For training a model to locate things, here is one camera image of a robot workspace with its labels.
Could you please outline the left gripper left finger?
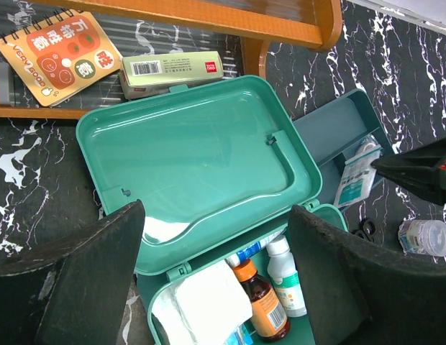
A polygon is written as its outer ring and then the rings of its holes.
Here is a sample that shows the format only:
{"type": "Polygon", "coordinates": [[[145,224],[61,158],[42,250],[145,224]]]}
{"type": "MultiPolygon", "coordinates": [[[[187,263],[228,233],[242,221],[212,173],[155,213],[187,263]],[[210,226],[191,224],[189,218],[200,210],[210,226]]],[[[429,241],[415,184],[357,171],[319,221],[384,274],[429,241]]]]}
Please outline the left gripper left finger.
{"type": "Polygon", "coordinates": [[[131,202],[0,264],[0,344],[115,344],[144,223],[131,202]]]}

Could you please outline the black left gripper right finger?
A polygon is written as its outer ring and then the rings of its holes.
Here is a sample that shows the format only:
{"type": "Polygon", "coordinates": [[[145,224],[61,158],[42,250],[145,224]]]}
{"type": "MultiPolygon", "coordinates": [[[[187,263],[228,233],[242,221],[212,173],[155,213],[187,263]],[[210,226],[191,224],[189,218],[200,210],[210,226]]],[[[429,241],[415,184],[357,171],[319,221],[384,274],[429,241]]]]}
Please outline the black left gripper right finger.
{"type": "Polygon", "coordinates": [[[301,206],[289,235],[316,344],[446,344],[446,266],[338,229],[301,206]]]}

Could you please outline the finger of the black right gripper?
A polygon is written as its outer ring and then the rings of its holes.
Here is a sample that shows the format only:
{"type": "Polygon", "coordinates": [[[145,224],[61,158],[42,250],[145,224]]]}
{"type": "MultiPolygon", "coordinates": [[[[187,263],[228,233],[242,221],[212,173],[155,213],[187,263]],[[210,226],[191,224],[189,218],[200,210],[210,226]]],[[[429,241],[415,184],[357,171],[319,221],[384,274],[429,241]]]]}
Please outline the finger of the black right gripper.
{"type": "Polygon", "coordinates": [[[405,153],[379,157],[371,166],[418,198],[446,206],[446,137],[405,153]]]}

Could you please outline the black scissors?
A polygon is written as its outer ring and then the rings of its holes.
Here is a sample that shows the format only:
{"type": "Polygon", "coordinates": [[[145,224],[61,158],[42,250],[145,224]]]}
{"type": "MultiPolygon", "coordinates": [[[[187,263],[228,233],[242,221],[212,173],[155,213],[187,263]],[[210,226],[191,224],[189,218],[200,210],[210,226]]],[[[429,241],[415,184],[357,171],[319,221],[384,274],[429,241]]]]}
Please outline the black scissors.
{"type": "Polygon", "coordinates": [[[364,239],[369,242],[374,242],[374,234],[377,231],[377,227],[371,218],[363,219],[359,227],[354,230],[352,233],[361,239],[364,239]]]}

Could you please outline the white bottle green label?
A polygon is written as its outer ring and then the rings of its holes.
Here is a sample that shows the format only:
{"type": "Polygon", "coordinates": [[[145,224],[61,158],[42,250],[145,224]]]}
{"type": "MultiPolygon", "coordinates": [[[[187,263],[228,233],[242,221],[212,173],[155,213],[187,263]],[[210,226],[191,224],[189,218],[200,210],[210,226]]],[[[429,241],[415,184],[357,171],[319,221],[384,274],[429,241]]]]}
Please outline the white bottle green label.
{"type": "Polygon", "coordinates": [[[269,262],[267,267],[273,288],[289,318],[307,314],[299,274],[287,238],[277,236],[267,247],[269,262]]]}

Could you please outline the brown bottle orange cap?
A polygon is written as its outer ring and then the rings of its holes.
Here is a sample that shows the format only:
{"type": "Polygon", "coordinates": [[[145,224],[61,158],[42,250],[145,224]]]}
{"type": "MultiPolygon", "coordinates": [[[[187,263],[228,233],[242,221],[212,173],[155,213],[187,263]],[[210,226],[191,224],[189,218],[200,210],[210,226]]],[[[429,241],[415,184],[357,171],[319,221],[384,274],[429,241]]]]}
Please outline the brown bottle orange cap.
{"type": "Polygon", "coordinates": [[[250,300],[250,322],[258,336],[265,343],[285,338],[291,324],[269,280],[258,273],[251,259],[232,270],[250,300]]]}

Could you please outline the blue-grey divided tray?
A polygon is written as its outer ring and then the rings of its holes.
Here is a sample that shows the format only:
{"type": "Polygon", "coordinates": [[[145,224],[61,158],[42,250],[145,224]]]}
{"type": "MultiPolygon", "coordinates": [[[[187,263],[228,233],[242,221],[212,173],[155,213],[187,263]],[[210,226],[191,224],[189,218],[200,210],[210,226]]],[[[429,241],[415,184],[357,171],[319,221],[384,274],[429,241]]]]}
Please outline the blue-grey divided tray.
{"type": "Polygon", "coordinates": [[[365,91],[352,90],[293,122],[323,180],[317,199],[333,204],[345,161],[373,135],[383,155],[394,153],[379,115],[365,91]]]}

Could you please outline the white-blue ointment tube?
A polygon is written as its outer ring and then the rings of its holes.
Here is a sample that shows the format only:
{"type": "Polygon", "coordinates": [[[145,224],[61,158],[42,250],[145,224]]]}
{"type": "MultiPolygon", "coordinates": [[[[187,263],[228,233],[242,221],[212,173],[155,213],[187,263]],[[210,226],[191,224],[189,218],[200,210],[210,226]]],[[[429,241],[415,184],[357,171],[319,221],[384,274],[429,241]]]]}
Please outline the white-blue ointment tube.
{"type": "Polygon", "coordinates": [[[225,262],[231,267],[235,268],[240,266],[243,262],[247,261],[251,257],[255,256],[262,249],[266,248],[266,246],[271,243],[276,237],[280,236],[284,233],[284,230],[277,231],[259,241],[256,241],[241,249],[240,251],[230,255],[225,259],[225,262]]]}

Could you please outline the bag of blue-white packets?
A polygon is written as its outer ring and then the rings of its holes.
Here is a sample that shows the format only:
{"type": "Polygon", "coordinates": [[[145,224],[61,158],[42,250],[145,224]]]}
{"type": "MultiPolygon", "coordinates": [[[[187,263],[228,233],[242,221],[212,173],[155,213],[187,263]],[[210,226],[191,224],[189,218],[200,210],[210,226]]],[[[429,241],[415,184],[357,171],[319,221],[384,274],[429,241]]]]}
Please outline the bag of blue-white packets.
{"type": "Polygon", "coordinates": [[[254,342],[245,324],[239,326],[224,342],[224,345],[253,345],[254,342]]]}

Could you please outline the white gauze pad packet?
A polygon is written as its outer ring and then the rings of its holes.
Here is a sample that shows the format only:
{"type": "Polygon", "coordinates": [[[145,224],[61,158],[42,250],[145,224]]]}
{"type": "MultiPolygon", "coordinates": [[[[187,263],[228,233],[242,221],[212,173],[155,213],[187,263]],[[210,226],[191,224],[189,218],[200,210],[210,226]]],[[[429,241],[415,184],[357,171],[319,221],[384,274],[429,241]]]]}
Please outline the white gauze pad packet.
{"type": "Polygon", "coordinates": [[[252,306],[222,260],[164,289],[152,314],[169,344],[224,344],[252,317],[252,306]]]}

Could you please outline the teal medicine kit box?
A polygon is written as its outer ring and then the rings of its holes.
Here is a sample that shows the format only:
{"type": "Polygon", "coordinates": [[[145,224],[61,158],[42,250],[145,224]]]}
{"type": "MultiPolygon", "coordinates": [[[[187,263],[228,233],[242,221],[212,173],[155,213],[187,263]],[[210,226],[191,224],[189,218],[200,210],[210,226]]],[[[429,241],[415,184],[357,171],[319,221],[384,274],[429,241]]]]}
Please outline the teal medicine kit box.
{"type": "Polygon", "coordinates": [[[347,230],[271,85],[246,75],[88,112],[76,138],[106,213],[145,210],[135,272],[152,314],[166,288],[277,231],[293,206],[347,230]]]}

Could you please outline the orange medicine box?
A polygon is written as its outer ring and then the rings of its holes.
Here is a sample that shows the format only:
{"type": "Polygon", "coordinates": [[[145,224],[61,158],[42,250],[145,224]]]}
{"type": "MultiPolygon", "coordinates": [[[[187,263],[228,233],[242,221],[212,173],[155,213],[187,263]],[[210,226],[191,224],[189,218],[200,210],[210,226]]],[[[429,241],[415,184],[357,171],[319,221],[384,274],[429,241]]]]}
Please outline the orange medicine box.
{"type": "Polygon", "coordinates": [[[94,15],[75,9],[1,37],[0,53],[44,107],[117,72],[122,59],[94,15]]]}

